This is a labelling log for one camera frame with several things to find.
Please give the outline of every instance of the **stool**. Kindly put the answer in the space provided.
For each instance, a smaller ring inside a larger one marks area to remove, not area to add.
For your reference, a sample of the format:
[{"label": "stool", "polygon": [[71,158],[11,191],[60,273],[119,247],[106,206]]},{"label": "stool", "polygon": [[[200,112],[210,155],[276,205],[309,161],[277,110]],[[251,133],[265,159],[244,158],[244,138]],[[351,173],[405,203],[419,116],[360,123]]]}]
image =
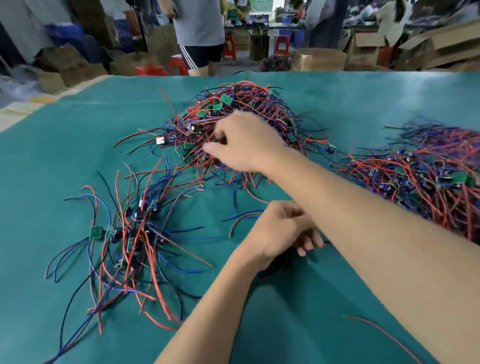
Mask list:
[{"label": "stool", "polygon": [[135,67],[135,71],[139,76],[168,76],[168,73],[165,72],[162,66],[154,66],[152,64],[137,66]]},{"label": "stool", "polygon": [[[228,49],[228,42],[230,42],[232,48]],[[225,44],[223,45],[222,59],[225,56],[231,56],[234,61],[237,60],[237,54],[235,52],[235,42],[233,41],[233,36],[225,36]]]},{"label": "stool", "polygon": [[393,57],[393,47],[385,47],[378,52],[377,64],[383,67],[388,67]]},{"label": "stool", "polygon": [[[285,43],[285,49],[278,49],[280,43]],[[288,48],[290,48],[290,37],[289,36],[278,36],[275,43],[275,54],[284,54],[288,56]]]},{"label": "stool", "polygon": [[183,61],[183,56],[181,54],[176,54],[175,56],[170,57],[170,74],[173,76],[173,68],[178,66],[180,71],[180,76],[188,76],[188,70]]}]

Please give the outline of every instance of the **teal table mat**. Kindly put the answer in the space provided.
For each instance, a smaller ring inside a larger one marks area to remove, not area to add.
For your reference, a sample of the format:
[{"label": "teal table mat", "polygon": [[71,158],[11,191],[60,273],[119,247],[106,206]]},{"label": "teal table mat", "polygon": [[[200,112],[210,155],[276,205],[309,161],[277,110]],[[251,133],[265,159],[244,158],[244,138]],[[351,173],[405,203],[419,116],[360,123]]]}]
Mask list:
[{"label": "teal table mat", "polygon": [[[383,130],[384,125],[399,126],[419,115],[479,127],[480,76],[471,73],[241,73],[226,79],[110,77],[75,96],[45,105],[0,133],[2,363],[40,363],[56,355],[63,311],[88,274],[82,250],[60,269],[59,283],[44,280],[48,261],[90,230],[90,204],[62,200],[84,192],[81,187],[89,184],[113,208],[96,171],[113,187],[117,170],[121,176],[128,175],[122,160],[134,171],[151,170],[156,163],[146,148],[125,156],[144,140],[141,137],[115,149],[111,142],[137,128],[160,126],[173,116],[159,87],[179,111],[206,87],[244,79],[282,87],[281,96],[292,110],[308,111],[308,116],[326,128],[319,135],[328,136],[340,150],[383,146],[386,136],[395,135],[394,131]],[[174,163],[179,161],[175,155],[171,158]],[[172,229],[206,226],[190,237],[223,237],[179,239],[187,249],[214,264],[214,268],[202,266],[207,268],[205,273],[184,275],[166,268],[172,281],[199,295],[208,289],[253,224],[253,220],[242,221],[229,239],[231,223],[221,220],[232,216],[232,187],[213,184],[213,180],[208,182],[204,192],[195,192],[192,198],[178,203],[169,225]],[[126,194],[127,186],[121,180],[121,195]],[[266,181],[255,192],[267,201],[288,198]],[[238,192],[237,202],[239,212],[264,208],[246,191]],[[106,226],[105,211],[101,206],[99,209],[98,224]],[[188,269],[200,267],[189,258],[178,262]],[[85,320],[86,309],[92,306],[88,291],[88,287],[82,288],[72,304],[64,340]],[[165,295],[173,305],[171,293]],[[185,301],[191,312],[195,302]],[[104,313],[103,336],[94,319],[87,335],[57,363],[152,363],[174,331],[156,327],[138,312],[135,297],[128,295]],[[162,323],[168,323],[160,308],[153,313]],[[253,286],[231,362],[413,363],[383,333],[343,315],[362,316],[377,323],[425,363],[436,363],[332,246],[305,259],[293,257],[288,269]]]}]

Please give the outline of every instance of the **black shorts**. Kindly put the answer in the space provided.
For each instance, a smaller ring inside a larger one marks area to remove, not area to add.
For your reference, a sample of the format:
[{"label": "black shorts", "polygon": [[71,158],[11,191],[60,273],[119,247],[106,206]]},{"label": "black shorts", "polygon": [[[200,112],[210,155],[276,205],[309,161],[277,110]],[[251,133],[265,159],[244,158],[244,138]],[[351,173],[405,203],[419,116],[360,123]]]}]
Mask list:
[{"label": "black shorts", "polygon": [[188,69],[196,70],[208,66],[209,62],[220,62],[222,60],[223,43],[209,47],[180,46],[180,50]]}]

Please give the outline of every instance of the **gray t-shirt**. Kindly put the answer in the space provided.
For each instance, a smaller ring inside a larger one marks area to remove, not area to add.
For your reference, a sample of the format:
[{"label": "gray t-shirt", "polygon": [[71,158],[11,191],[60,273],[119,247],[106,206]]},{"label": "gray t-shirt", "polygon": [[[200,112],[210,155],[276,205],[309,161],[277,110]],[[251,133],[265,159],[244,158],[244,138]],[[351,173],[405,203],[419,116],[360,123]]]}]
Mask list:
[{"label": "gray t-shirt", "polygon": [[218,46],[225,42],[220,0],[173,0],[179,11],[173,20],[181,46]]}]

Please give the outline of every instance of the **workbench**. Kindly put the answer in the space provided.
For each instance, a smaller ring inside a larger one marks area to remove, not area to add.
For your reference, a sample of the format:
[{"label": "workbench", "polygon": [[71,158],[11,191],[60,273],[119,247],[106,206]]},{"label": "workbench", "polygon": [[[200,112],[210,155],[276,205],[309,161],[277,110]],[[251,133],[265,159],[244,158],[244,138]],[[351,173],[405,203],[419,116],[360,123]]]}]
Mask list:
[{"label": "workbench", "polygon": [[[146,149],[125,156],[142,138],[115,149],[111,142],[138,128],[160,126],[172,117],[159,87],[179,111],[206,87],[244,79],[282,87],[280,94],[292,110],[316,119],[326,130],[315,135],[328,136],[339,150],[384,146],[384,138],[395,135],[395,131],[383,126],[400,126],[419,115],[479,127],[476,100],[480,97],[480,75],[474,73],[246,72],[225,79],[112,76],[76,95],[44,105],[0,133],[2,363],[41,363],[55,356],[63,311],[88,274],[86,254],[81,251],[64,264],[59,283],[44,280],[48,261],[90,231],[91,206],[85,201],[62,200],[81,193],[81,187],[89,184],[113,207],[96,171],[113,186],[117,170],[121,170],[121,176],[128,175],[122,160],[134,171],[151,170],[157,161]],[[325,164],[325,160],[316,160]],[[120,181],[122,194],[127,185]],[[288,198],[267,181],[255,192],[267,201]],[[245,191],[239,194],[239,212],[264,208]],[[173,211],[172,221],[178,227],[206,226],[202,236],[225,237],[185,243],[215,267],[187,276],[168,271],[183,289],[204,294],[249,231],[253,221],[245,220],[235,229],[234,237],[228,238],[231,224],[220,221],[230,217],[231,210],[231,186],[208,182],[204,192],[193,193]],[[106,226],[105,219],[105,212],[99,210],[99,223]],[[91,306],[88,287],[84,287],[67,317],[67,338],[85,320],[86,309]],[[187,311],[191,312],[193,306],[189,302]],[[155,315],[168,323],[160,308]],[[343,315],[375,322],[424,363],[436,363],[332,245],[307,258],[293,254],[287,269],[252,287],[231,363],[413,363],[382,332]],[[86,337],[57,363],[151,364],[174,335],[139,316],[138,304],[131,295],[105,312],[103,322],[103,336],[94,319]]]}]

